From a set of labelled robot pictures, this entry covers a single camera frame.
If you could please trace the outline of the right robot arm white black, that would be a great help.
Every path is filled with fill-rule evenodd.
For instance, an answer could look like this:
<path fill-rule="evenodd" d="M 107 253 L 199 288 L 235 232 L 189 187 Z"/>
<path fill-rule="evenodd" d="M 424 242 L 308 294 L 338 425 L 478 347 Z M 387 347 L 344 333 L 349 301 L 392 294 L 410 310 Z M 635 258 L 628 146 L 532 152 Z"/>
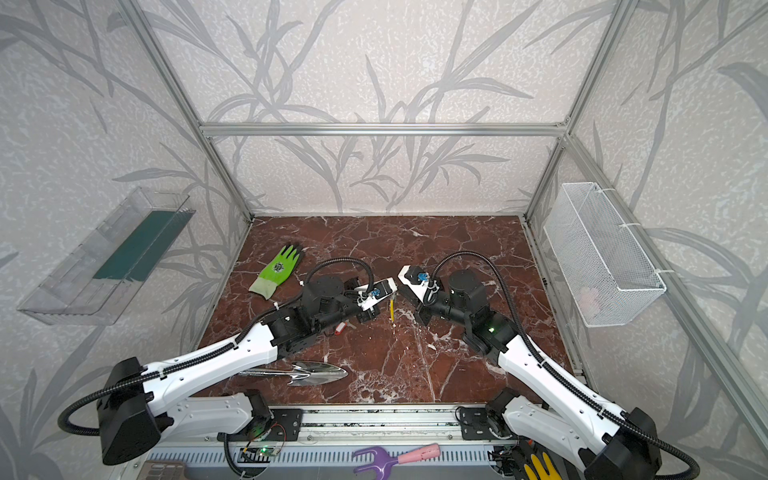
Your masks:
<path fill-rule="evenodd" d="M 483 283 L 471 269 L 427 272 L 406 265 L 398 278 L 423 325 L 439 317 L 464 328 L 464 342 L 541 400 L 520 394 L 501 396 L 498 413 L 505 435 L 532 440 L 579 469 L 587 479 L 661 479 L 662 456 L 685 464 L 677 479 L 695 479 L 698 462 L 661 440 L 643 410 L 626 411 L 605 399 L 546 355 L 525 331 L 515 306 L 502 314 L 491 307 Z"/>

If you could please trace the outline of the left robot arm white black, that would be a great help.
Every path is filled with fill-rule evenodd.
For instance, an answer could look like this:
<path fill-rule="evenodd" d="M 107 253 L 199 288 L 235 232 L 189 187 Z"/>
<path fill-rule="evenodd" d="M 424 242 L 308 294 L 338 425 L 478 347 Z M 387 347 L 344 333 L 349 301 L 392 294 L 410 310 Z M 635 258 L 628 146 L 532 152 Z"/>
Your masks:
<path fill-rule="evenodd" d="M 59 429 L 97 437 L 105 465 L 136 459 L 163 441 L 208 433 L 238 434 L 266 425 L 271 413 L 257 393 L 206 400 L 198 392 L 249 369 L 271 364 L 311 346 L 328 330 L 355 317 L 375 319 L 396 292 L 393 278 L 377 280 L 361 266 L 368 281 L 321 275 L 336 264 L 329 259 L 307 275 L 299 293 L 263 311 L 239 333 L 189 354 L 141 364 L 131 357 L 116 364 L 104 387 L 66 406 Z"/>

